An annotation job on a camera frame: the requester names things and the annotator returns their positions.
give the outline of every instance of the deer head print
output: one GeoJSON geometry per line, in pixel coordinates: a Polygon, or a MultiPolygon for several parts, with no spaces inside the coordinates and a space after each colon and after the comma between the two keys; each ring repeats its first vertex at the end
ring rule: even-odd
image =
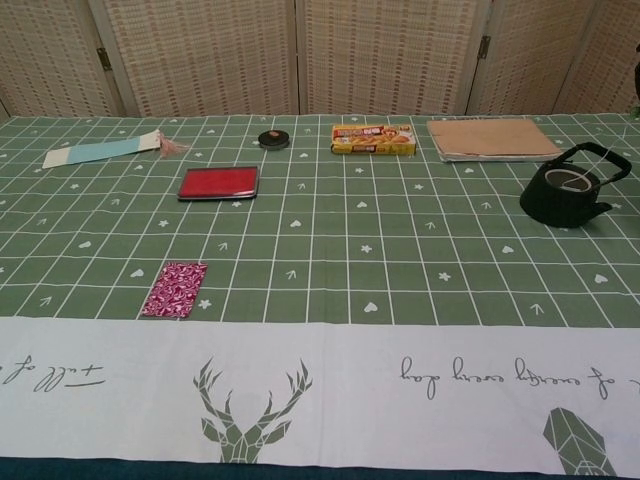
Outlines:
{"type": "Polygon", "coordinates": [[[224,410],[219,410],[213,406],[212,395],[213,387],[222,374],[218,372],[213,374],[211,370],[211,361],[209,361],[200,370],[200,375],[193,379],[193,384],[200,393],[200,398],[204,403],[204,407],[214,419],[216,423],[221,424],[222,427],[216,426],[214,421],[210,418],[202,418],[202,433],[212,442],[220,444],[222,454],[220,462],[226,463],[256,463],[260,450],[265,445],[275,443],[280,440],[287,433],[291,420],[284,420],[280,422],[275,428],[273,425],[277,420],[284,417],[289,413],[293,407],[295,407],[298,400],[304,392],[311,387],[311,380],[308,380],[309,372],[305,367],[302,360],[300,361],[301,371],[296,372],[295,380],[289,374],[289,385],[291,387],[291,396],[282,410],[272,412],[273,407],[273,394],[269,392],[269,402],[262,416],[258,419],[253,427],[246,432],[241,432],[236,426],[235,421],[231,415],[231,393],[227,395],[227,400],[224,404],[224,410]]]}

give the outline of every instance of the red book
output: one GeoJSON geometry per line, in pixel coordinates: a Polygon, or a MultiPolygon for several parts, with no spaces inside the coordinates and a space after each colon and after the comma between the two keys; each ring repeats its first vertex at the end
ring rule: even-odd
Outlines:
{"type": "Polygon", "coordinates": [[[253,198],[258,193],[258,167],[190,168],[178,200],[253,198]]]}

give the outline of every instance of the cast iron teapot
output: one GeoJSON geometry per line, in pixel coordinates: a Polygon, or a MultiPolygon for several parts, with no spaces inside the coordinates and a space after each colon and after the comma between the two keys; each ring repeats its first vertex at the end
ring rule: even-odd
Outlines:
{"type": "Polygon", "coordinates": [[[603,185],[626,177],[630,171],[631,163],[617,153],[596,143],[581,143],[538,169],[520,196],[520,206],[527,215],[545,225],[580,227],[611,210],[610,204],[597,201],[598,192],[603,185]],[[571,163],[570,157],[580,150],[599,155],[620,171],[601,182],[590,171],[571,163]]]}

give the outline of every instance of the snack box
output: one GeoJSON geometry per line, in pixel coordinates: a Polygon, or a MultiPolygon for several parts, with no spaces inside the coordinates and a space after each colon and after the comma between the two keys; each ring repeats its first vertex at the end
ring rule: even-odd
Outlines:
{"type": "Polygon", "coordinates": [[[413,155],[416,138],[411,125],[334,125],[333,153],[413,155]]]}

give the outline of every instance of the pink fabric swatch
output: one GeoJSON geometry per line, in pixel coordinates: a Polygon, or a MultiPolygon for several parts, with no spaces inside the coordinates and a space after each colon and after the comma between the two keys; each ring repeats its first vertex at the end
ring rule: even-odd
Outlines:
{"type": "Polygon", "coordinates": [[[168,263],[162,269],[142,309],[147,317],[188,317],[207,266],[203,263],[168,263]]]}

